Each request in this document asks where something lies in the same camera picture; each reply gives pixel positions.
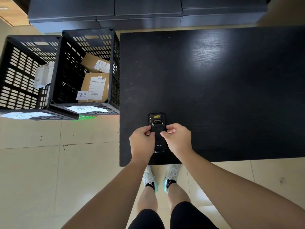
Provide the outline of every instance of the hand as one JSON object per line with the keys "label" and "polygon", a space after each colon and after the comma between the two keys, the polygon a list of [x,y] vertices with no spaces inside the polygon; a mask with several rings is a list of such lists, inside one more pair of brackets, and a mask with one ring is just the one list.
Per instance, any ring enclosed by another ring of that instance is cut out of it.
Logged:
{"label": "hand", "polygon": [[161,136],[165,138],[169,149],[180,157],[180,154],[192,151],[192,133],[180,124],[166,125],[167,132],[162,131]]}
{"label": "hand", "polygon": [[151,126],[136,129],[129,137],[132,149],[132,159],[148,165],[149,159],[155,150],[155,133],[150,132]]}

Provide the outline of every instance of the forearm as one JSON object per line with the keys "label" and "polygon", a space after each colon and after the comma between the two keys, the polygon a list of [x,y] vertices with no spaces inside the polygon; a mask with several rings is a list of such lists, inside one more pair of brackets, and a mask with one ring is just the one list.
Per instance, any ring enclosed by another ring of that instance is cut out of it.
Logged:
{"label": "forearm", "polygon": [[62,229],[124,229],[137,196],[146,165],[132,159]]}
{"label": "forearm", "polygon": [[305,210],[194,151],[179,160],[232,228],[305,228]]}

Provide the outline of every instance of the person's left hand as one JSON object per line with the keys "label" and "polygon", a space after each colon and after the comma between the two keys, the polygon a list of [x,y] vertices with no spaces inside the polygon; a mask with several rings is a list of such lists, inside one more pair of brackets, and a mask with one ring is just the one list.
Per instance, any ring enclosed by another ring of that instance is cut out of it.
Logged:
{"label": "person's left hand", "polygon": [[132,149],[132,159],[148,165],[149,159],[155,150],[155,133],[150,132],[151,126],[137,128],[129,137]]}

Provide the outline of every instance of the crate handle hole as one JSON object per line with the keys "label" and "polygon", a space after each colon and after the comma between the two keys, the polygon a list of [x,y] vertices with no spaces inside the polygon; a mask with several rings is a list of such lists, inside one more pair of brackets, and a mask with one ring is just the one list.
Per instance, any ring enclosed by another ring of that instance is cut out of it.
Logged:
{"label": "crate handle hole", "polygon": [[99,36],[97,36],[97,35],[86,35],[85,38],[87,38],[87,39],[97,39],[97,38],[99,38]]}
{"label": "crate handle hole", "polygon": [[47,43],[47,42],[34,42],[34,43],[38,46],[49,45],[49,43]]}

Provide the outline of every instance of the person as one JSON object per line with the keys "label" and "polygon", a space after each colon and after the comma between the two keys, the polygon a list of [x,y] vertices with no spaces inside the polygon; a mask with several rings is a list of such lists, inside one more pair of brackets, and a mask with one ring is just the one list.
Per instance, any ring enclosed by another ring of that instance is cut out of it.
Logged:
{"label": "person", "polygon": [[[286,198],[208,162],[192,150],[191,132],[180,124],[167,125],[161,132],[169,149],[214,204],[231,228],[305,228],[305,210]],[[143,179],[145,188],[137,204],[138,215],[129,228],[164,228],[158,216],[155,182],[149,159],[154,151],[155,133],[150,126],[136,129],[130,136],[130,163],[62,229],[126,227]],[[216,228],[195,208],[177,184],[178,165],[168,166],[163,189],[168,193],[170,227]]]}

